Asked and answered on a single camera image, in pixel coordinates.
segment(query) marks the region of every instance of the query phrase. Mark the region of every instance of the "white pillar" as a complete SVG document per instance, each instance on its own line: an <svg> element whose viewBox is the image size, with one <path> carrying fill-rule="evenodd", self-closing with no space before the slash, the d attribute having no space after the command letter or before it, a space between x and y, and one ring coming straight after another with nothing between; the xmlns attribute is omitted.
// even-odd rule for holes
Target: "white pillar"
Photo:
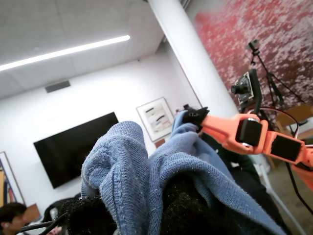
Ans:
<svg viewBox="0 0 313 235"><path fill-rule="evenodd" d="M148 0L202 106L228 118L238 112L178 0Z"/></svg>

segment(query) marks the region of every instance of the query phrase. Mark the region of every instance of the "fluorescent light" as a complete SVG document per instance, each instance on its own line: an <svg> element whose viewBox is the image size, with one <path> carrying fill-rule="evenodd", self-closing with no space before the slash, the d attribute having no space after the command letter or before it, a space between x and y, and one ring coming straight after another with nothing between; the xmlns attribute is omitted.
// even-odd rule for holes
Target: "fluorescent light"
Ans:
<svg viewBox="0 0 313 235"><path fill-rule="evenodd" d="M62 56L62 55L68 55L68 54L76 53L76 52L83 51L83 50L89 50L89 49L93 49L93 48L97 48L97 47L102 47L102 46L110 45L113 43L120 43L120 42L127 41L129 39L130 39L130 36L126 35L126 36L122 36L122 37L118 37L118 38L112 38L112 39L100 41L97 43L90 43L90 44L82 45L79 47L73 47L73 48L69 48L69 49L65 49L65 50L56 51L53 53L39 55L39 56L35 56L35 57L28 58L25 60L16 61L16 62L13 62L10 64L1 65L0 71L8 70L8 69L15 68L15 67L22 66L22 65L31 64L31 63L38 62L41 60L51 59L51 58Z"/></svg>

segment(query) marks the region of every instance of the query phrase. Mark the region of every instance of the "person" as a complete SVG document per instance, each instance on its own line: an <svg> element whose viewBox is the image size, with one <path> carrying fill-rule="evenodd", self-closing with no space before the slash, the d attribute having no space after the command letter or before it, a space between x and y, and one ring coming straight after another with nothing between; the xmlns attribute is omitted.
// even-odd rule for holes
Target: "person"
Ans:
<svg viewBox="0 0 313 235"><path fill-rule="evenodd" d="M15 235L25 226L24 213L27 207L13 202L0 208L0 235Z"/></svg>

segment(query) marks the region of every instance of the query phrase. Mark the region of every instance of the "red mural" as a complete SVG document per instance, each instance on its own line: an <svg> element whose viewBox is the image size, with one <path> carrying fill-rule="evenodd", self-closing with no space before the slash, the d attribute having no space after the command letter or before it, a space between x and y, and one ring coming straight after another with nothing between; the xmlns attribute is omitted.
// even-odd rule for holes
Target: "red mural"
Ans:
<svg viewBox="0 0 313 235"><path fill-rule="evenodd" d="M214 13L199 12L195 28L228 90L251 68L252 55L246 46L258 39L260 55L269 71L306 102L313 103L312 0L226 0ZM265 71L257 58L255 62L263 105L271 106ZM287 107L299 103L275 83Z"/></svg>

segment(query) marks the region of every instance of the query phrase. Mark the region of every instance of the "blue towel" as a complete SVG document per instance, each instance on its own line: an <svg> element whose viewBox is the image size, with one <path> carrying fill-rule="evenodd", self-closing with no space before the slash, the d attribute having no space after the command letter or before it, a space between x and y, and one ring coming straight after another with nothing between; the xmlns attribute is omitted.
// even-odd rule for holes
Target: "blue towel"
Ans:
<svg viewBox="0 0 313 235"><path fill-rule="evenodd" d="M196 133L197 126L175 118L171 138L148 158L140 126L121 122L101 137L82 168L82 196L100 192L122 235L158 235L162 192L174 175L187 172L208 206L232 209L243 234L263 226L276 235L282 229L232 179L215 151Z"/></svg>

